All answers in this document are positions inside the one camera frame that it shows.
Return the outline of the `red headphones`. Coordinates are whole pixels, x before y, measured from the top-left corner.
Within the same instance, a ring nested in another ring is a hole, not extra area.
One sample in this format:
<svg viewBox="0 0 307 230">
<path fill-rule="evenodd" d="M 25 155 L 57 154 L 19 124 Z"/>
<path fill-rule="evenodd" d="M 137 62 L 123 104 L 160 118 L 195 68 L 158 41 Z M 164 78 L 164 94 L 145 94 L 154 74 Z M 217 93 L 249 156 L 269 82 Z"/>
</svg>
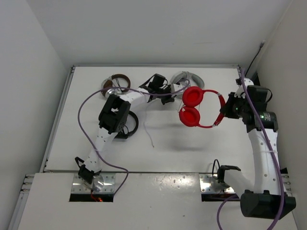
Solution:
<svg viewBox="0 0 307 230">
<path fill-rule="evenodd" d="M 220 109 L 225 106 L 226 101 L 222 94 L 220 94 L 218 91 L 211 89 L 205 90 L 197 86 L 189 87 L 182 95 L 183 106 L 178 112 L 179 119 L 182 124 L 187 127 L 210 129 L 217 127 L 222 122 L 224 114 L 220 112 L 212 125 L 204 126 L 201 124 L 200 105 L 204 99 L 205 94 L 207 93 L 215 94 L 218 97 Z"/>
</svg>

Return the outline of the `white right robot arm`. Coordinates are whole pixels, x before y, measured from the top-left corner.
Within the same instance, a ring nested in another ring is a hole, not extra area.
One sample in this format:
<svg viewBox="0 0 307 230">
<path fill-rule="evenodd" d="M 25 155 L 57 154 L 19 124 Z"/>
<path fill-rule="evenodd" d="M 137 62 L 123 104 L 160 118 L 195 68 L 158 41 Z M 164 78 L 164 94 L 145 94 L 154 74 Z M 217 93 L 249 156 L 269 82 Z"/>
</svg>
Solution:
<svg viewBox="0 0 307 230">
<path fill-rule="evenodd" d="M 242 119 L 252 146 L 255 181 L 247 179 L 237 166 L 221 165 L 217 182 L 233 188 L 240 198 L 244 217 L 280 220 L 296 207 L 283 185 L 277 151 L 278 120 L 267 111 L 271 90 L 254 85 L 248 78 L 237 80 L 236 92 L 221 108 L 226 118 Z"/>
</svg>

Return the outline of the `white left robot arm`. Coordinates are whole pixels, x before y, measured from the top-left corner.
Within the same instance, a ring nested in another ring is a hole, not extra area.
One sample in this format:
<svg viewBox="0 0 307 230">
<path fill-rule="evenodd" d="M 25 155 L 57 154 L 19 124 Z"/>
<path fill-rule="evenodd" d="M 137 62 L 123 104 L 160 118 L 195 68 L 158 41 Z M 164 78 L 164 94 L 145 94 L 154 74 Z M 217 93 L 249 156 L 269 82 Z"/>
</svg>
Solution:
<svg viewBox="0 0 307 230">
<path fill-rule="evenodd" d="M 137 89 L 132 89 L 130 86 L 115 87 L 112 84 L 113 79 L 111 76 L 105 80 L 99 91 L 106 98 L 106 102 L 98 116 L 96 140 L 92 141 L 88 134 L 85 135 L 92 145 L 92 150 L 85 160 L 75 158 L 79 167 L 78 176 L 88 185 L 93 185 L 97 181 L 102 171 L 101 163 L 129 173 L 128 169 L 107 162 L 104 154 L 114 139 L 127 139 L 134 134 L 133 131 L 124 132 L 128 117 L 136 116 L 132 111 L 133 108 L 156 99 L 162 104 L 172 103 L 185 89 L 179 83 L 169 83 L 164 76 L 157 73 Z"/>
</svg>

